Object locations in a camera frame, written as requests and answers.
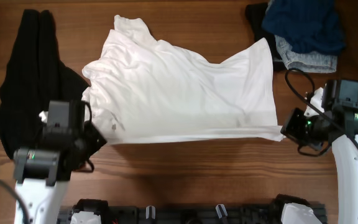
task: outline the navy blue cloth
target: navy blue cloth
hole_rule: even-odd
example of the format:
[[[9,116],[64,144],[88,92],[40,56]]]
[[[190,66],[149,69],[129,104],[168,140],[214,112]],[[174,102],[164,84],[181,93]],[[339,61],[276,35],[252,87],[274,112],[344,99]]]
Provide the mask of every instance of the navy blue cloth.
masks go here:
[[[334,0],[274,0],[262,28],[283,37],[299,54],[339,55],[345,47]]]

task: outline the wood grain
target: wood grain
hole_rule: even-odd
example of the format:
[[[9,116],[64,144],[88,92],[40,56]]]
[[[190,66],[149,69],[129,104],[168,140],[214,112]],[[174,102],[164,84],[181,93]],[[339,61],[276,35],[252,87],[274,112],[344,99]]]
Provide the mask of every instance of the wood grain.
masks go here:
[[[193,50],[220,63],[253,43],[244,18],[244,1],[109,1],[15,0],[0,4],[0,86],[16,38],[23,9],[49,9],[57,25],[60,58],[76,72],[97,60],[114,16],[142,18],[156,39]],[[358,79],[358,2],[338,1],[347,49],[338,72],[313,75],[316,86],[329,78]],[[291,76],[300,92],[309,83]],[[294,107],[305,106],[287,88],[283,73],[275,74],[273,92],[278,122]],[[81,198],[108,200],[111,205],[240,205],[267,203],[277,194],[325,203],[330,223],[337,222],[337,177],[333,155],[299,156],[289,140],[230,139],[170,144],[103,147],[92,158],[94,174],[72,175],[63,205]],[[13,164],[0,143],[0,178],[14,186]],[[0,189],[0,223],[12,223],[14,201]]]

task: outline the black fabric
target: black fabric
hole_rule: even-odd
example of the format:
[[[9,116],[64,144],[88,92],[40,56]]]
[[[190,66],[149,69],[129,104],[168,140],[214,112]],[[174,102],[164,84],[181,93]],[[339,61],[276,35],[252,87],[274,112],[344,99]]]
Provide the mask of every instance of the black fabric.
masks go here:
[[[280,54],[277,52],[276,40],[273,34],[263,30],[262,21],[265,17],[267,9],[267,2],[259,4],[251,4],[246,7],[246,18],[251,25],[251,29],[254,32],[254,41],[258,41],[262,38],[265,38],[268,46],[270,47],[270,52],[272,53],[273,58],[282,59]],[[273,69],[275,71],[286,70],[283,62],[273,62]]]
[[[38,115],[50,100],[80,100],[86,87],[59,60],[51,13],[26,9],[0,87],[0,139],[9,158],[22,146],[35,146],[42,127]]]

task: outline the white fabric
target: white fabric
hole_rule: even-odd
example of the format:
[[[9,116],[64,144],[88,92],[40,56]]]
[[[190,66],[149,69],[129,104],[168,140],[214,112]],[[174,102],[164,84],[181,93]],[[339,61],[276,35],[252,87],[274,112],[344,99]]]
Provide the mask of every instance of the white fabric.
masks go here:
[[[114,27],[101,58],[82,71],[91,80],[83,100],[109,144],[282,140],[265,39],[213,64],[198,53],[156,41],[142,19],[115,16]]]

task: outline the black pants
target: black pants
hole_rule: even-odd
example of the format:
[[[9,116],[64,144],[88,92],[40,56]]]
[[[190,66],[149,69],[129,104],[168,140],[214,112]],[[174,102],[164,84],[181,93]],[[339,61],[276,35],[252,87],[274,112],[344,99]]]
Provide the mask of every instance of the black pants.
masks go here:
[[[86,87],[59,60],[51,13],[26,9],[0,87],[0,139],[9,158],[22,146],[36,145],[42,128],[38,115],[50,100],[80,100]]]

